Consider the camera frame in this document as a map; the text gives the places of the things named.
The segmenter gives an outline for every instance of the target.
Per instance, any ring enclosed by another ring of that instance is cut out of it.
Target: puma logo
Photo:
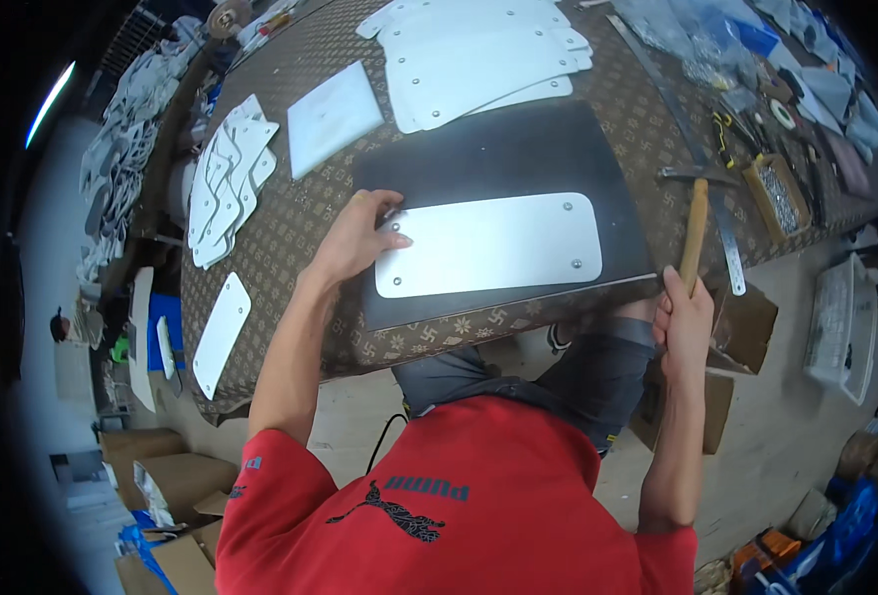
[[[395,502],[384,502],[379,488],[376,487],[376,480],[369,482],[369,494],[366,494],[366,499],[360,504],[350,508],[350,512],[356,510],[360,506],[375,506],[382,509],[389,519],[399,527],[399,529],[406,531],[409,535],[426,543],[432,543],[439,539],[439,531],[431,529],[432,527],[445,527],[445,523],[442,521],[433,521],[431,518],[424,516],[413,516],[405,506],[398,505]],[[346,517],[349,517],[350,512],[343,516],[326,519],[326,522],[328,524],[338,523]]]

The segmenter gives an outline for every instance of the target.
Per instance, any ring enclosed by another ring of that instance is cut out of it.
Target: black cable
[[[403,418],[403,421],[409,423],[409,419],[402,413],[395,413],[392,417],[389,418],[389,421],[385,423],[385,427],[383,428],[383,433],[380,434],[380,440],[376,443],[376,447],[373,448],[373,456],[369,457],[369,465],[366,466],[366,475],[369,475],[369,471],[373,470],[373,461],[376,460],[376,453],[379,452],[379,447],[383,445],[383,440],[385,439],[385,433],[389,431],[389,425],[392,423],[392,420],[397,417]]]

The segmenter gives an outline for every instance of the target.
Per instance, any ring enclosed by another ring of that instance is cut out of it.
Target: hammer
[[[703,249],[703,233],[706,231],[706,218],[709,213],[707,192],[709,182],[740,185],[736,179],[726,174],[726,170],[712,166],[692,166],[689,168],[661,168],[659,178],[693,181],[693,200],[690,214],[686,220],[686,243],[683,245],[683,258],[680,262],[680,278],[687,295],[693,296],[700,269],[700,253]]]

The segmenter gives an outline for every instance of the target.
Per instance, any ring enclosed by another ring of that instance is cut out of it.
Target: work table
[[[208,138],[227,113],[256,93],[266,118],[281,123],[269,148],[277,155],[277,171],[267,180],[260,203],[237,236],[237,245],[223,261],[205,271],[183,257],[182,308],[185,361],[190,363],[218,291],[231,271],[237,272],[250,294],[252,310],[221,376],[216,398],[209,401],[192,387],[199,410],[218,424],[245,416],[246,406],[277,321],[290,301],[296,277],[310,262],[340,209],[353,193],[352,164],[361,152],[375,151],[403,135],[394,124],[386,93],[383,49],[354,30],[385,0],[314,0],[303,16],[229,73],[208,127]],[[593,69],[572,75],[575,99],[588,101],[623,171],[644,227],[651,258],[658,269],[677,266],[686,235],[690,186],[659,182],[664,166],[691,165],[679,129],[658,90],[614,30],[606,16],[609,5],[584,11],[563,6],[572,27],[587,37],[594,49]],[[690,116],[698,139],[714,166],[709,116],[702,89],[687,81],[679,61],[647,48]],[[794,54],[802,60],[805,52]],[[385,116],[385,125],[317,166],[301,180],[290,179],[287,109],[310,90],[353,62],[361,60]],[[561,99],[545,101],[563,101]],[[781,127],[769,121],[780,134]],[[415,134],[429,134],[420,131]],[[749,153],[730,136],[735,155]],[[802,149],[784,139],[796,167],[807,177]],[[845,195],[829,168],[822,168],[826,223],[783,244],[773,245],[765,222],[745,185],[730,188],[726,206],[734,215],[743,267],[753,267],[847,231],[878,216],[878,152],[869,168],[872,200]],[[725,270],[716,227],[707,227],[701,268],[709,276]],[[656,280],[571,293],[523,303],[509,303],[387,330],[369,330],[361,314],[355,284],[344,284],[323,348],[323,378],[363,374],[428,355],[515,334],[612,304],[649,297],[659,292]]]

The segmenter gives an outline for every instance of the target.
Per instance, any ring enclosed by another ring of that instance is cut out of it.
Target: hand
[[[699,277],[693,297],[688,296],[673,267],[663,269],[663,286],[666,295],[660,298],[653,328],[654,339],[667,349],[660,362],[663,375],[670,383],[702,382],[713,329],[713,298]]]
[[[374,229],[376,217],[402,200],[392,190],[356,192],[326,233],[309,268],[335,285],[368,268],[383,250],[412,245],[402,233]]]

